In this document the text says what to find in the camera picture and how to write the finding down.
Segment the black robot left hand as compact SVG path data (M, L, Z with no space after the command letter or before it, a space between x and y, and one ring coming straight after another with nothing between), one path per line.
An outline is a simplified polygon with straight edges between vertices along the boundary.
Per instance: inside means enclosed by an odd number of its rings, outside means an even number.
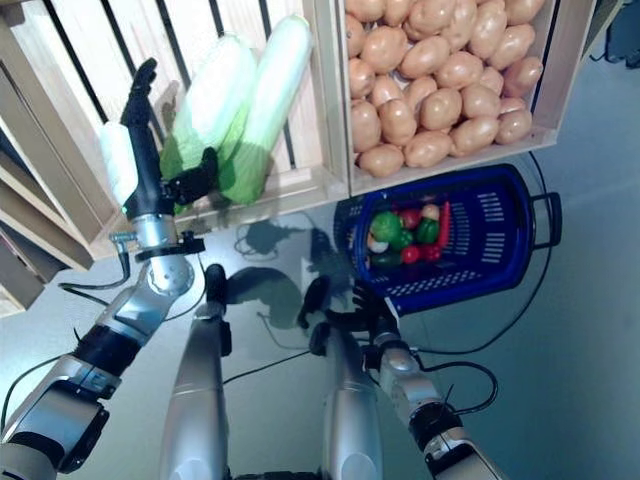
M138 180L126 197L124 213L132 221L144 215L173 215L176 205L186 206L217 188L218 158L207 147L197 165L169 180L162 177L160 156L149 128L151 106L148 100L157 61L145 60L136 70L120 123L128 131Z

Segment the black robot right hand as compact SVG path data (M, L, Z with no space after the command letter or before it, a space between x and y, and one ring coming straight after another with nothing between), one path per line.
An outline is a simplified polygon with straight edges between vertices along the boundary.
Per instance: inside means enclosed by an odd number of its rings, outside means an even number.
M348 332L367 332L371 341L383 334L400 336L397 319L384 297L362 280L355 281L352 294L353 311L324 312L330 325Z

